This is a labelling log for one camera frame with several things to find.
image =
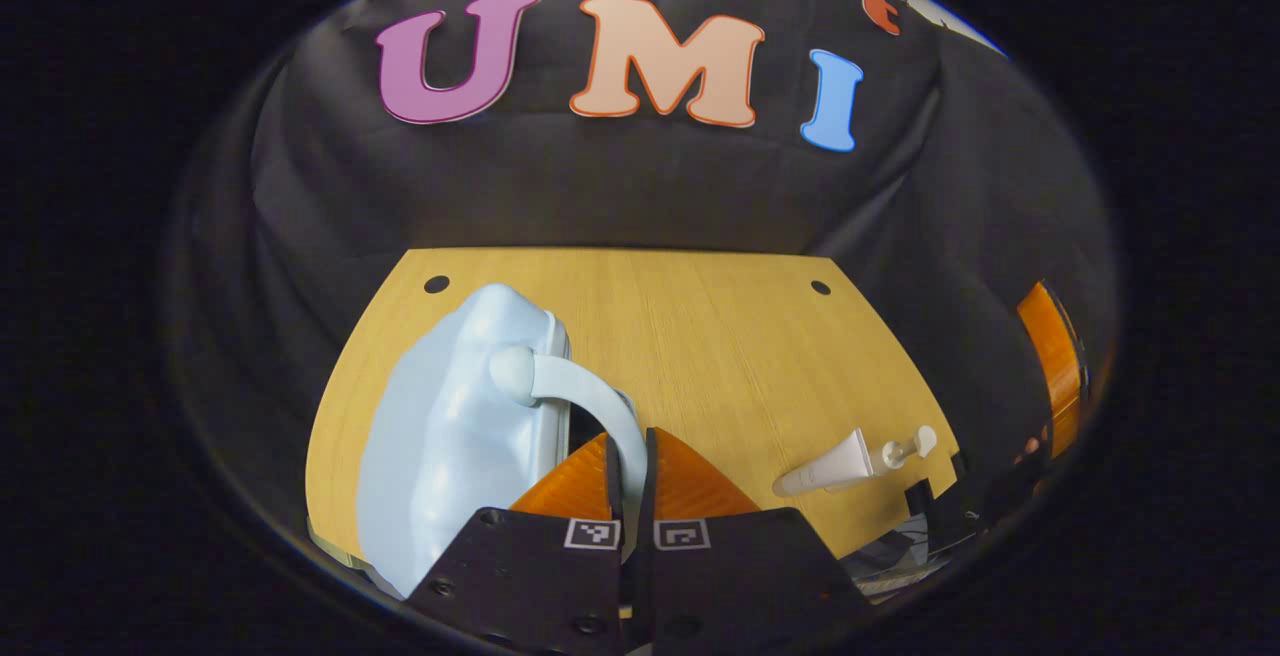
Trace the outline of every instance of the purple letter u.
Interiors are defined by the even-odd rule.
[[[458,120],[492,106],[511,82],[520,17],[538,1],[475,0],[467,5],[467,13],[480,19],[476,56],[471,76],[453,88],[431,88],[422,74],[426,37],[444,20],[444,12],[415,15],[380,32],[383,105],[393,117],[410,123]]]

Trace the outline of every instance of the white tube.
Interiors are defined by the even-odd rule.
[[[773,482],[777,496],[795,496],[824,486],[844,484],[876,475],[863,429],[854,429],[835,448]]]

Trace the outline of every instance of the black fabric backdrop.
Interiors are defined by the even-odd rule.
[[[714,14],[765,31],[758,122],[723,128],[649,104],[588,119],[568,99],[585,86],[594,19],[582,0],[543,0],[521,20],[511,85],[492,108],[434,126],[390,117],[378,33],[444,10],[426,79],[460,83],[472,64],[471,1],[352,0],[236,96],[184,177],[165,311],[179,393],[229,478],[294,536],[306,537],[302,473],[324,386],[406,249],[828,255],[918,364],[974,478],[1007,469],[1050,416],[1015,313],[1039,278],[1100,369],[1119,304],[1098,187],[1002,55],[900,0],[897,37],[860,0],[649,0],[681,38]],[[867,74],[850,154],[800,136],[818,47]]]
[[[157,346],[174,174],[236,88],[339,1],[14,0],[5,188],[27,218],[6,223],[10,651],[433,643],[225,488],[177,418]],[[1276,574],[1258,524],[1280,436],[1261,387],[1275,364],[1270,0],[941,3],[1079,119],[1137,306],[1103,419],[1044,510],[859,647],[1262,652]]]

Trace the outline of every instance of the orange object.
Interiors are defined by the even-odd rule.
[[[654,428],[658,489],[654,519],[705,519],[759,511],[742,491],[687,443]]]
[[[902,32],[896,23],[888,19],[888,14],[897,15],[897,9],[891,6],[886,0],[863,0],[863,13],[865,13],[867,18],[872,19],[876,26],[883,28],[884,33],[897,36]]]
[[[573,451],[512,504],[511,510],[562,519],[613,519],[604,469],[605,437],[602,433]]]
[[[1075,442],[1080,429],[1088,384],[1088,372],[1080,361],[1080,342],[1066,309],[1044,287],[1044,282],[1037,282],[1032,287],[1018,305],[1018,315],[1023,319],[1044,370],[1053,414],[1053,452],[1050,456],[1056,459]]]

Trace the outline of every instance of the foam letter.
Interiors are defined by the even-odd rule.
[[[822,49],[809,51],[809,58],[818,67],[818,104],[809,123],[800,127],[800,136],[819,149],[852,151],[855,144],[849,128],[854,119],[854,88],[863,79],[863,69]]]
[[[458,120],[492,106],[511,82],[520,17],[538,1],[475,0],[467,5],[466,12],[480,19],[475,63],[471,76],[453,88],[434,88],[422,74],[426,37],[444,20],[444,12],[415,15],[380,32],[383,105],[393,117],[410,123]]]
[[[902,31],[896,23],[888,19],[888,14],[897,15],[897,9],[891,6],[886,0],[863,0],[863,12],[867,17],[876,22],[876,26],[883,28],[887,33],[897,36]]]
[[[581,9],[595,17],[595,46],[586,88],[568,108],[585,117],[625,117],[640,109],[627,91],[627,73],[636,67],[653,108],[672,113],[680,99],[703,77],[689,115],[703,123],[745,128],[755,123],[751,110],[751,58],[764,31],[742,19],[713,15],[681,44],[658,9],[645,0],[585,0]]]

